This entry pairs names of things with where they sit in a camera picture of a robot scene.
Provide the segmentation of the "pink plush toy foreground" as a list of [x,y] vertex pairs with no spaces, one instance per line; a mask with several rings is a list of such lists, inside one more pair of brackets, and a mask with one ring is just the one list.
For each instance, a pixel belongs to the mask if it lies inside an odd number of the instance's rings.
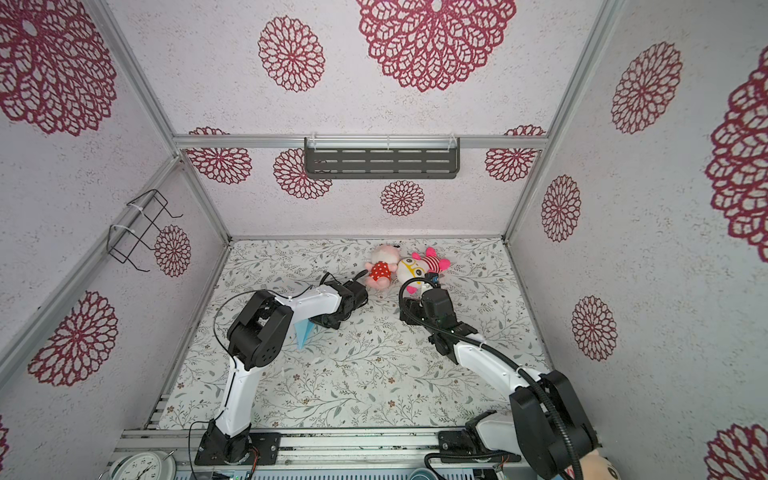
[[584,480],[621,480],[616,467],[598,450],[593,450],[580,460]]

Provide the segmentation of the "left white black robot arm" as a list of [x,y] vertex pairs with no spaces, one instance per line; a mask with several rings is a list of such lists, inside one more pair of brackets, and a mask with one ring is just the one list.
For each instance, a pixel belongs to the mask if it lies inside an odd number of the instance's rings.
[[271,290],[252,292],[227,331],[230,373],[221,413],[215,419],[218,431],[228,438],[250,431],[261,372],[276,359],[295,325],[337,330],[367,302],[365,285],[355,279],[327,280],[293,296]]

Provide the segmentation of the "grey slotted wall shelf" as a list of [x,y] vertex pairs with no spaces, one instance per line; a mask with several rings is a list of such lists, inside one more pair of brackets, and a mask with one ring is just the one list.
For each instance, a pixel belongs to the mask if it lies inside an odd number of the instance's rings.
[[460,170],[461,142],[304,140],[304,169],[313,180],[447,180]]

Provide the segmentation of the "yellow face plush doll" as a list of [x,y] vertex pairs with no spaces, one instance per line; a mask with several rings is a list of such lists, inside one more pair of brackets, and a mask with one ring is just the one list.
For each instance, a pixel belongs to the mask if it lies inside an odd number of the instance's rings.
[[423,253],[413,252],[398,262],[396,271],[398,281],[403,284],[411,278],[425,278],[427,274],[440,275],[448,270],[451,261],[441,256],[433,247],[427,247]]

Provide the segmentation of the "white analog clock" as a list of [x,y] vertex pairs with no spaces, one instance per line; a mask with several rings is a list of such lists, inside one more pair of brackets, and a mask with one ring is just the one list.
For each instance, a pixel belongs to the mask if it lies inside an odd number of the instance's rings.
[[174,480],[176,464],[171,453],[146,451],[125,457],[109,473],[112,480]]

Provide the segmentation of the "floral patterned table mat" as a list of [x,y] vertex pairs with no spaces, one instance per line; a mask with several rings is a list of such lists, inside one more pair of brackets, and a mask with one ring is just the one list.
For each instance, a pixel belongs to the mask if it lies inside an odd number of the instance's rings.
[[[458,318],[515,362],[543,371],[547,354],[498,238],[406,239],[404,254],[433,247],[451,261],[441,277]],[[202,426],[226,394],[227,330],[257,289],[300,292],[325,273],[358,273],[372,240],[258,240],[233,245],[168,396],[161,429]],[[302,350],[293,336],[264,371],[252,410],[257,428],[460,425],[505,396],[441,356],[422,328],[398,317],[397,289],[374,291],[338,330],[316,328]]]

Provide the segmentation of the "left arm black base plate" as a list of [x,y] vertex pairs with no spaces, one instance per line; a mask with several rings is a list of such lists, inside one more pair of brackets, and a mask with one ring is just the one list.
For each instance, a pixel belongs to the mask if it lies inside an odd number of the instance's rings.
[[246,444],[238,443],[225,452],[224,447],[204,437],[193,460],[195,466],[271,466],[277,462],[282,435],[279,433],[250,433]]

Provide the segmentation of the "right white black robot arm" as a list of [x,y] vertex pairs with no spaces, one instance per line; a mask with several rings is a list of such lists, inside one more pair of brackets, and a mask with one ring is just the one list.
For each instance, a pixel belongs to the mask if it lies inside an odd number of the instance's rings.
[[441,355],[464,367],[509,402],[507,411],[489,411],[470,420],[463,435],[469,451],[445,446],[431,460],[524,460],[541,479],[584,479],[582,459],[598,446],[596,432],[570,380],[561,372],[542,373],[519,365],[460,322],[450,295],[434,288],[419,297],[398,293],[400,319],[429,332]]

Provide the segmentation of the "light blue paper sheet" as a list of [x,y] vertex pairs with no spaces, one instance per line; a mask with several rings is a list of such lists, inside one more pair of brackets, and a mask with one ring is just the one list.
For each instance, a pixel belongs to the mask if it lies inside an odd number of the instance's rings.
[[315,324],[309,319],[300,320],[294,324],[298,350],[302,350],[306,346],[310,340],[314,327]]

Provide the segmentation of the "teal round cup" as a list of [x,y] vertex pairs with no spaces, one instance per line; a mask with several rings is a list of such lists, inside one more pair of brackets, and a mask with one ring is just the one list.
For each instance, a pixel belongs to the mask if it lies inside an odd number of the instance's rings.
[[426,468],[419,468],[412,471],[407,477],[408,480],[439,480],[437,474]]

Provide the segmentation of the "pink plush doll red dress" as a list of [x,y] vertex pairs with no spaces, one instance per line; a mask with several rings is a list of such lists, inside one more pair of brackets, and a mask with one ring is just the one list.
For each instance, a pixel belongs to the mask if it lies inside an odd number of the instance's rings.
[[400,259],[398,247],[388,244],[376,247],[371,253],[370,261],[365,263],[368,272],[366,286],[374,290],[389,288],[396,276]]

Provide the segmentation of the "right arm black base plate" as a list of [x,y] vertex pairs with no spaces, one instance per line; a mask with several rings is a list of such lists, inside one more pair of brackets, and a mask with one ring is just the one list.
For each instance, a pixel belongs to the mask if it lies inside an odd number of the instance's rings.
[[463,460],[490,461],[495,463],[519,463],[519,454],[486,447],[480,437],[471,430],[441,430],[437,434],[441,458],[448,463]]

